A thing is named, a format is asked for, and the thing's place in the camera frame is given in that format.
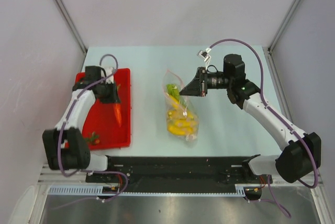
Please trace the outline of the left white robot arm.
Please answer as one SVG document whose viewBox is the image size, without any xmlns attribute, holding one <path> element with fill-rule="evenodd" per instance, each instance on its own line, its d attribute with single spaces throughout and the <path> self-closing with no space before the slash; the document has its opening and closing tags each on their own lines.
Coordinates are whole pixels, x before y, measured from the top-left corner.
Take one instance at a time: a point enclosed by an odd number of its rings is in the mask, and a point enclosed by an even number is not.
<svg viewBox="0 0 335 224">
<path fill-rule="evenodd" d="M 70 104 L 53 129 L 42 140 L 51 170 L 97 171 L 104 182 L 115 178 L 116 170 L 105 155 L 92 154 L 82 135 L 83 126 L 95 102 L 120 105 L 114 67 L 87 66 L 84 76 L 72 88 Z"/>
</svg>

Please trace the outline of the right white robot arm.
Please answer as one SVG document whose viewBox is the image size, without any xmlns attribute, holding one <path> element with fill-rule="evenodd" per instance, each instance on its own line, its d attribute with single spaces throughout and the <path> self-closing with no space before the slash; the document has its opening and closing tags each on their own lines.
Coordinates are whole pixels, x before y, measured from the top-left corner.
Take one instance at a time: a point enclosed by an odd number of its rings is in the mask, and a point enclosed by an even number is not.
<svg viewBox="0 0 335 224">
<path fill-rule="evenodd" d="M 279 156 L 255 155 L 245 161 L 242 178 L 255 182 L 260 175 L 279 175 L 288 183 L 317 171 L 321 165 L 321 138 L 298 128 L 261 96 L 261 90 L 246 78 L 245 63 L 237 54 L 224 57 L 223 71 L 198 67 L 195 77 L 180 91 L 182 96 L 205 97 L 210 89 L 226 89 L 232 104 L 250 114 L 273 137 Z"/>
</svg>

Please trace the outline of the green cucumber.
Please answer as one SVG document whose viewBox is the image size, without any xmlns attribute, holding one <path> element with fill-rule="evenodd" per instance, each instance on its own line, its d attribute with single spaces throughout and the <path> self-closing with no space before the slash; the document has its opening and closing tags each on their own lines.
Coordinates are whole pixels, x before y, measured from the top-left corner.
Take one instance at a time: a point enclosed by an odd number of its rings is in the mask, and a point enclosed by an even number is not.
<svg viewBox="0 0 335 224">
<path fill-rule="evenodd" d="M 167 93 L 179 100 L 179 89 L 175 84 L 166 84 Z"/>
</svg>

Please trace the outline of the clear zip top bag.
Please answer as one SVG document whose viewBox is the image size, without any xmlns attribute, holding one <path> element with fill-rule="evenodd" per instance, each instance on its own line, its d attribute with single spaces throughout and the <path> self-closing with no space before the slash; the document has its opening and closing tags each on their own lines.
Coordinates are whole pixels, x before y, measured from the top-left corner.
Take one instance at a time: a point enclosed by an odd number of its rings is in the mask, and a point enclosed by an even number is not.
<svg viewBox="0 0 335 224">
<path fill-rule="evenodd" d="M 178 75 L 170 70 L 166 71 L 162 80 L 162 91 L 167 132 L 174 139 L 192 145 L 198 137 L 199 117 L 191 99 L 180 94 L 184 87 Z"/>
</svg>

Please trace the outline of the orange carrot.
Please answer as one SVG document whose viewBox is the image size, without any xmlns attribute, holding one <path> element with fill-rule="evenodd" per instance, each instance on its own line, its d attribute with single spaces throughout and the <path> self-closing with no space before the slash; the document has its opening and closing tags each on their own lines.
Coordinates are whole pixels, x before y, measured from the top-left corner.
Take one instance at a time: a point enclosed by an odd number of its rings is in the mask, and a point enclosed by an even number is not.
<svg viewBox="0 0 335 224">
<path fill-rule="evenodd" d="M 117 123 L 118 127 L 121 127 L 122 116 L 121 116 L 121 100 L 120 100 L 119 95 L 118 95 L 119 88 L 120 88 L 120 84 L 116 85 L 115 96 L 114 96 L 115 101 L 113 103 L 113 110 L 114 110 L 116 123 Z"/>
</svg>

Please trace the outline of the small single yellow banana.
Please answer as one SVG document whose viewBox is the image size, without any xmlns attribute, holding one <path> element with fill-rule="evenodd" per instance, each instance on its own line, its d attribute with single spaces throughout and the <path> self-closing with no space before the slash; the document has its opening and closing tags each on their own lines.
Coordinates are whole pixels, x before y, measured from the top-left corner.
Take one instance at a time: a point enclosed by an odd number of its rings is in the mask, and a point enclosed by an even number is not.
<svg viewBox="0 0 335 224">
<path fill-rule="evenodd" d="M 168 94 L 168 101 L 172 105 L 173 108 L 175 109 L 181 108 L 180 102 L 170 94 Z"/>
</svg>

